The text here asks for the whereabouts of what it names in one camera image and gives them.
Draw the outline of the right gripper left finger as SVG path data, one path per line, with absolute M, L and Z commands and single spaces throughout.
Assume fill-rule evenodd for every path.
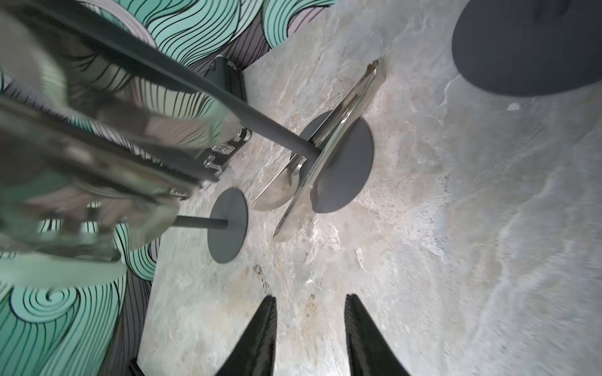
M 277 345 L 277 299 L 267 295 L 216 375 L 273 375 Z

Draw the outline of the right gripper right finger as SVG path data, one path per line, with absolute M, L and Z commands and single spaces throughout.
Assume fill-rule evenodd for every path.
M 409 376 L 356 294 L 346 296 L 344 323 L 351 375 Z

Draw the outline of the black locking tongs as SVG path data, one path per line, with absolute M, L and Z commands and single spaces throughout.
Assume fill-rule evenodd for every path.
M 1 243 L 18 252 L 111 263 L 175 222 L 197 182 L 49 114 L 1 101 Z

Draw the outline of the dark slim steel tongs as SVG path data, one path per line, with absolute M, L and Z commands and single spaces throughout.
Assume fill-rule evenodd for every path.
M 112 128 L 140 144 L 182 150 L 227 142 L 228 110 L 213 97 L 161 84 L 64 31 L 1 12 L 1 70 L 20 101 Z

